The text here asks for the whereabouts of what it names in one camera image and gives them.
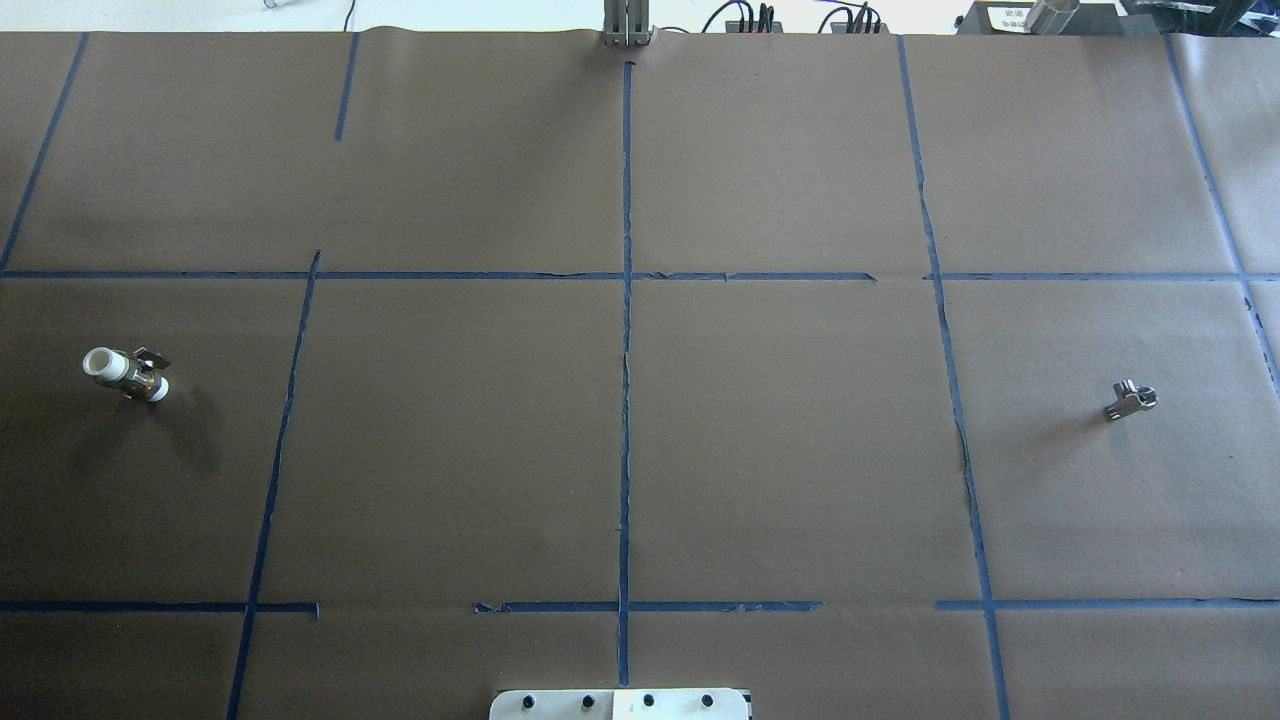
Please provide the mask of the white PPR valve with handle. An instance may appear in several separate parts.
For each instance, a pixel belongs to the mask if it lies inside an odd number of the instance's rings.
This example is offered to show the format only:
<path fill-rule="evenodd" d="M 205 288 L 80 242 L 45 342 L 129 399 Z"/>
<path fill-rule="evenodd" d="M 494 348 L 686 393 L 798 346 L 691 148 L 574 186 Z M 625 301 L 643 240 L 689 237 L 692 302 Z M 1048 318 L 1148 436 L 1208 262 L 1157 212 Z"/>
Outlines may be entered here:
<path fill-rule="evenodd" d="M 96 347 L 81 360 L 82 372 L 95 383 L 116 389 L 127 398 L 157 404 L 170 389 L 163 370 L 172 363 L 161 354 L 140 347 L 131 354 Z"/>

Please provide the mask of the aluminium profile post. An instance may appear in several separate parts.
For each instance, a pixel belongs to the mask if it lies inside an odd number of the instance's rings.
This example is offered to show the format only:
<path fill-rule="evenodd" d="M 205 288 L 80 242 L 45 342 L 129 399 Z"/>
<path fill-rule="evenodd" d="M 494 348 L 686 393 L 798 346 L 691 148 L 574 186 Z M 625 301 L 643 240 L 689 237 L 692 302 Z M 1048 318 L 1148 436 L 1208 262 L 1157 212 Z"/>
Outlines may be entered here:
<path fill-rule="evenodd" d="M 607 47 L 648 46 L 654 35 L 650 8 L 648 0 L 605 0 L 602 42 Z"/>

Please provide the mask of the small metal pipe fitting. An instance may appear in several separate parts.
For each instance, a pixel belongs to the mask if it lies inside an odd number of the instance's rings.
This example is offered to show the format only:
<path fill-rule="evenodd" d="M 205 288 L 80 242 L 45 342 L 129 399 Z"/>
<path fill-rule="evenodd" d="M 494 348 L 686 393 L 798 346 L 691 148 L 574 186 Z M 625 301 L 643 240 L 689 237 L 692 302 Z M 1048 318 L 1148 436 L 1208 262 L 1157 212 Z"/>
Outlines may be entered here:
<path fill-rule="evenodd" d="M 1114 401 L 1103 407 L 1107 421 L 1119 421 L 1137 413 L 1149 411 L 1158 404 L 1158 392 L 1133 378 L 1112 384 Z"/>

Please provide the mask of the brown paper table cover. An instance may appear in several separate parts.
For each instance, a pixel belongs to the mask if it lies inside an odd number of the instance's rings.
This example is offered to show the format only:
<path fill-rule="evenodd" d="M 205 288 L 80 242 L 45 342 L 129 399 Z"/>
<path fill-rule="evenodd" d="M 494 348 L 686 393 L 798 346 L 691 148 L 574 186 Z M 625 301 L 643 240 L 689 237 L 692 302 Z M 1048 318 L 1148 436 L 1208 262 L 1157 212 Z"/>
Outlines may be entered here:
<path fill-rule="evenodd" d="M 677 687 L 1277 716 L 1276 42 L 3 35 L 5 719 Z"/>

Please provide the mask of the steel cup on black box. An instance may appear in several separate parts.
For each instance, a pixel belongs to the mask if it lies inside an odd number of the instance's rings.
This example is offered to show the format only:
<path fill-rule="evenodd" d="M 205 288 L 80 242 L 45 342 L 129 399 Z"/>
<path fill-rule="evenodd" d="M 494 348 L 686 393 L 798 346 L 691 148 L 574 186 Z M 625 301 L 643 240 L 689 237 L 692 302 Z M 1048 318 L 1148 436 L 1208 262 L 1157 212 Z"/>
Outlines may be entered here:
<path fill-rule="evenodd" d="M 1061 35 L 1078 9 L 1079 0 L 1036 0 L 1023 23 L 1027 35 Z"/>

